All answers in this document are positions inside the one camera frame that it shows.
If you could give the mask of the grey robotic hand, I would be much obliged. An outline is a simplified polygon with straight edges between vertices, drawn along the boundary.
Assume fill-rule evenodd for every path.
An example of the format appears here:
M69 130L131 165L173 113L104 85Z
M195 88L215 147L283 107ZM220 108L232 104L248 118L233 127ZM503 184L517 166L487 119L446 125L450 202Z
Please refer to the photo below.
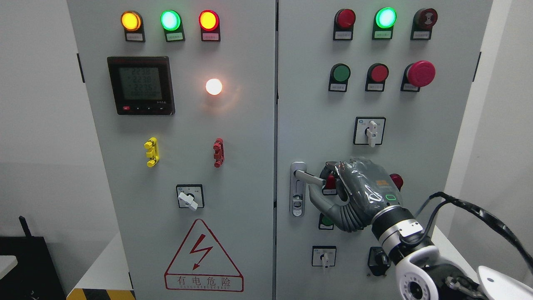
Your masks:
M322 194L322 187L309 185L312 204L340 230L354 232L371 225L375 216L390 206L401 205L402 197L385 169L364 157L328 161L322 175L335 175L341 205Z

